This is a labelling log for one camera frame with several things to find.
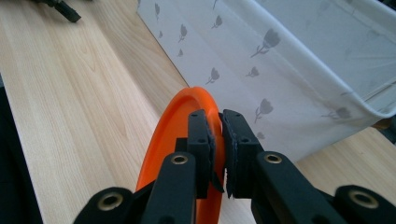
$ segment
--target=orange frisbee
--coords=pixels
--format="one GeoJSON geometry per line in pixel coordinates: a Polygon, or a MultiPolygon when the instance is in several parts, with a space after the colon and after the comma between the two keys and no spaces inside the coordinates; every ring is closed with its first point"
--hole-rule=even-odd
{"type": "MultiPolygon", "coordinates": [[[[199,109],[205,111],[209,129],[215,138],[215,171],[218,175],[223,174],[222,169],[224,167],[225,154],[218,107],[209,92],[203,88],[186,88],[172,99],[163,112],[163,116],[149,143],[146,157],[137,180],[136,191],[142,189],[157,178],[163,159],[175,152],[176,139],[187,137],[189,114],[199,109]]],[[[223,176],[219,176],[219,179],[222,185],[223,176]]],[[[218,223],[220,206],[221,192],[218,192],[210,184],[207,199],[197,200],[196,223],[218,223]]]]}

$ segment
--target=flower print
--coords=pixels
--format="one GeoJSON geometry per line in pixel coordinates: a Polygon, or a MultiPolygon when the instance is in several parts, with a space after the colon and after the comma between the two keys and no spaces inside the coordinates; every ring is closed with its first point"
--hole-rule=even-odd
{"type": "Polygon", "coordinates": [[[178,42],[180,43],[180,41],[184,40],[184,38],[186,37],[186,35],[187,35],[187,29],[186,29],[186,27],[185,27],[183,24],[181,24],[181,27],[180,27],[180,37],[179,37],[178,42]]]}
{"type": "Polygon", "coordinates": [[[157,18],[157,22],[158,22],[158,19],[160,18],[159,15],[160,15],[160,6],[158,6],[158,4],[156,3],[155,4],[155,18],[157,18]]]}
{"type": "Polygon", "coordinates": [[[274,110],[274,108],[271,106],[271,103],[265,98],[262,99],[262,103],[256,109],[256,119],[254,120],[254,123],[257,122],[257,119],[261,119],[262,118],[261,115],[269,114],[273,110],[274,110]]]}
{"type": "Polygon", "coordinates": [[[260,73],[257,70],[256,66],[254,66],[251,71],[247,74],[247,77],[256,77],[258,76],[260,73]]]}
{"type": "Polygon", "coordinates": [[[331,119],[350,119],[350,112],[346,107],[340,107],[335,111],[331,111],[328,115],[323,115],[322,117],[328,117],[331,119]]]}
{"type": "Polygon", "coordinates": [[[179,51],[178,51],[177,57],[181,57],[181,56],[183,56],[183,50],[179,50],[179,51]]]}
{"type": "Polygon", "coordinates": [[[209,80],[206,82],[206,85],[209,83],[214,83],[220,77],[218,70],[216,68],[212,68],[212,72],[210,73],[209,80]]]}
{"type": "Polygon", "coordinates": [[[218,2],[218,0],[215,0],[215,3],[213,4],[213,10],[215,9],[216,3],[218,2]]]}
{"type": "Polygon", "coordinates": [[[216,22],[213,24],[213,26],[212,26],[212,29],[213,28],[218,28],[219,26],[221,26],[222,25],[222,19],[221,19],[221,16],[218,16],[217,18],[216,18],[216,22]]]}
{"type": "Polygon", "coordinates": [[[280,42],[280,38],[278,33],[275,32],[274,29],[269,29],[264,36],[264,40],[262,41],[262,46],[261,45],[257,46],[256,53],[251,55],[250,58],[253,58],[259,53],[260,54],[267,53],[271,48],[279,44],[279,42],[280,42]]]}
{"type": "Polygon", "coordinates": [[[264,135],[262,132],[258,132],[258,133],[256,134],[256,137],[257,137],[258,139],[265,139],[265,135],[264,135]]]}

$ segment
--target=white storage bin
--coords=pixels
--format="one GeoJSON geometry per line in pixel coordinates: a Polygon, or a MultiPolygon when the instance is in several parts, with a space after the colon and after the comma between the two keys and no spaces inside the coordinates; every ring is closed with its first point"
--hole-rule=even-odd
{"type": "Polygon", "coordinates": [[[142,0],[190,86],[293,161],[396,113],[396,13],[375,0],[142,0]]]}

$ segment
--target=wooden table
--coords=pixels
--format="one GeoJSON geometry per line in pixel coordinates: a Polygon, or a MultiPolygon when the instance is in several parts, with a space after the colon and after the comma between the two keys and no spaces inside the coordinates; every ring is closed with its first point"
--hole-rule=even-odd
{"type": "MultiPolygon", "coordinates": [[[[136,1],[0,1],[0,72],[46,223],[71,223],[101,189],[134,190],[155,126],[186,83],[136,14],[136,1]]],[[[366,129],[297,162],[319,189],[372,189],[396,203],[396,148],[366,129]]],[[[224,200],[220,222],[251,223],[224,200]]]]}

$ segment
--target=black object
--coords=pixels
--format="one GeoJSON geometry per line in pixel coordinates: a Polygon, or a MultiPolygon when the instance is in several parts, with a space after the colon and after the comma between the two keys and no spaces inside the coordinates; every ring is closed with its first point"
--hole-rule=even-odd
{"type": "Polygon", "coordinates": [[[45,3],[49,7],[55,7],[55,9],[57,11],[59,11],[64,17],[66,17],[71,22],[76,22],[79,19],[81,19],[81,17],[78,15],[78,13],[62,0],[61,1],[59,1],[59,0],[33,0],[33,1],[37,2],[37,3],[45,3]]]}
{"type": "Polygon", "coordinates": [[[20,139],[0,88],[0,223],[42,223],[20,139]]]}
{"type": "Polygon", "coordinates": [[[396,10],[396,0],[379,0],[386,6],[392,8],[393,10],[396,10]]]}
{"type": "Polygon", "coordinates": [[[387,129],[379,130],[392,144],[396,144],[396,115],[391,118],[387,129]]]}
{"type": "MultiPolygon", "coordinates": [[[[323,193],[286,156],[264,151],[241,114],[224,110],[220,116],[227,192],[251,199],[257,223],[396,223],[396,207],[380,195],[358,186],[343,186],[334,197],[323,193]]],[[[165,157],[157,180],[135,194],[126,193],[117,206],[117,197],[104,201],[108,191],[117,189],[99,192],[75,223],[195,223],[195,192],[204,200],[209,176],[214,175],[210,164],[215,153],[206,125],[204,111],[191,113],[188,138],[176,140],[176,152],[165,157]],[[101,201],[117,212],[100,209],[101,201]]]]}

